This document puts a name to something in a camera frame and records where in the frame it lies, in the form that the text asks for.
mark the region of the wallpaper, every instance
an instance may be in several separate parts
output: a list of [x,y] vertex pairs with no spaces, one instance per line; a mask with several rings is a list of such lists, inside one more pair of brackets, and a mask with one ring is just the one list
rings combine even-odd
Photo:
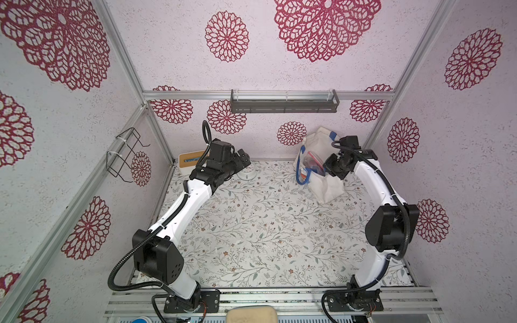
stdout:
[[[296,183],[290,161],[255,162],[253,180],[221,185],[196,214],[178,249],[184,270],[205,287],[344,286],[367,248],[364,226],[375,208],[361,181],[349,174],[345,193],[319,205]],[[175,170],[164,214],[183,191]],[[149,277],[138,274],[137,282]],[[403,263],[391,261],[384,286],[412,286]]]
[[365,90],[396,84],[438,1],[107,3],[145,89]]
[[451,323],[515,321],[515,13],[459,1],[373,146],[418,204],[407,259]]
[[206,148],[201,124],[207,120],[212,138],[244,149],[251,158],[267,159],[294,159],[303,138],[320,126],[335,131],[338,136],[356,135],[362,144],[385,103],[383,100],[341,101],[336,113],[315,115],[233,114],[227,100],[150,101],[175,157]]
[[[99,321],[112,294],[106,281],[113,266],[131,249],[137,229],[149,227],[169,163],[144,115],[136,126],[143,147],[122,150],[128,160],[146,156],[146,167],[125,166],[122,177],[108,175],[85,206],[84,213],[42,273],[38,289],[22,310],[18,322],[45,323]],[[147,170],[145,183],[131,174]],[[118,284],[127,283],[132,274],[129,261],[117,275]],[[0,278],[5,294],[18,273]]]
[[[0,53],[1,301],[138,102],[88,1],[1,0]],[[109,205],[92,196],[70,257],[103,248]],[[43,320],[56,286],[44,276],[20,320]]]

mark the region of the wire rack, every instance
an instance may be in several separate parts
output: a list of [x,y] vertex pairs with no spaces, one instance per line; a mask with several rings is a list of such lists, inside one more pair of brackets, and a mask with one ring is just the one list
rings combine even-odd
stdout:
[[[120,172],[122,171],[122,168],[124,167],[124,165],[126,165],[130,170],[132,169],[131,166],[127,163],[127,160],[129,158],[129,156],[131,156],[131,153],[133,153],[134,156],[136,155],[136,153],[134,151],[135,146],[137,144],[140,144],[140,146],[142,146],[142,147],[150,146],[150,144],[149,145],[142,144],[142,142],[140,141],[140,137],[141,137],[140,134],[138,133],[138,131],[135,128],[129,128],[116,137],[116,139],[122,140],[124,142],[122,147],[118,151],[107,151],[106,152],[106,170],[111,175],[113,175],[115,178],[120,177],[126,183],[133,183],[133,181],[125,180],[122,177],[122,174]],[[131,141],[132,138],[135,138],[135,141],[133,144],[130,145],[130,144],[128,144],[128,142]],[[121,154],[121,151],[124,147],[129,148],[129,152],[128,152],[127,156],[125,156],[125,157]],[[120,167],[118,169],[113,168],[113,165],[116,163],[116,161],[118,159],[122,160],[122,164],[120,165]]]

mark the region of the red floral pattern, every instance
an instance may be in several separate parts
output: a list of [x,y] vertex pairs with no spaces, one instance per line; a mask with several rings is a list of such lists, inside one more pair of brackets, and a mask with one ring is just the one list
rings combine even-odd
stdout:
[[246,125],[246,113],[232,113],[228,100],[214,102],[206,117],[212,128],[220,133],[236,133]]
[[357,44],[381,9],[381,0],[275,0],[275,22],[298,58],[329,60]]
[[34,142],[31,118],[12,97],[0,91],[0,167],[23,159]]
[[0,27],[27,62],[72,90],[100,87],[110,47],[88,0],[0,0]]
[[212,16],[205,28],[208,48],[221,61],[240,59],[248,49],[248,30],[234,13],[220,11]]
[[50,304],[49,292],[47,280],[42,279],[38,289],[32,293],[29,302],[18,315],[16,323],[41,323],[47,317],[47,309]]
[[470,88],[486,78],[501,55],[501,35],[485,28],[468,35],[452,51],[445,66],[445,82],[455,90]]
[[151,162],[143,151],[137,152],[131,161],[131,175],[138,186],[149,183],[151,178]]
[[286,146],[294,146],[301,143],[307,135],[305,126],[296,121],[289,121],[280,126],[277,131],[277,139]]
[[420,216],[415,227],[423,239],[437,243],[449,233],[449,217],[443,207],[436,201],[424,199],[417,204]]
[[417,123],[409,118],[397,121],[388,135],[388,152],[398,163],[408,161],[417,152],[420,134]]
[[95,196],[61,247],[67,258],[85,260],[93,256],[110,233],[111,214],[106,202]]
[[0,301],[7,295],[7,292],[11,289],[11,286],[19,276],[19,273],[10,272],[0,278]]
[[[178,89],[162,85],[154,91],[179,91]],[[153,100],[149,102],[157,116],[172,124],[183,124],[192,117],[190,100]]]
[[[365,91],[391,91],[393,88],[386,84],[375,84],[367,87]],[[384,100],[354,100],[350,106],[352,119],[360,122],[368,122],[377,119],[386,101]]]

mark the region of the blue handle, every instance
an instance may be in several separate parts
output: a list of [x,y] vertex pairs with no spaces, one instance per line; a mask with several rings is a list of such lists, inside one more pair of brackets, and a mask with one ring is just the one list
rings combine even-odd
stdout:
[[298,178],[299,172],[300,172],[300,154],[298,154],[298,161],[296,162],[296,181],[300,185],[307,184],[309,182],[309,176],[311,175],[311,170],[309,168],[307,169],[307,177],[305,178],[305,180],[303,182],[301,182],[300,179]]

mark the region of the black bracket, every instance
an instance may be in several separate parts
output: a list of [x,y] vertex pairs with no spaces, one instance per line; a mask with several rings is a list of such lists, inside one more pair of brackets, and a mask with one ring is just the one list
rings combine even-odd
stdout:
[[203,302],[206,303],[206,312],[207,313],[217,313],[219,311],[219,296],[221,295],[221,292],[218,290],[211,290],[211,291],[202,291],[201,292],[201,300],[200,300],[200,306],[197,307],[193,312],[187,312],[185,309],[184,303],[182,302],[183,299],[179,298],[178,296],[169,296],[167,297],[167,300],[165,301],[165,308],[163,311],[165,313],[170,314],[179,314],[179,313],[203,313],[205,311]]
[[[346,285],[347,289],[357,288],[355,275]],[[362,290],[352,293],[336,291],[327,296],[330,312],[380,312],[384,310],[380,297],[381,290]]]

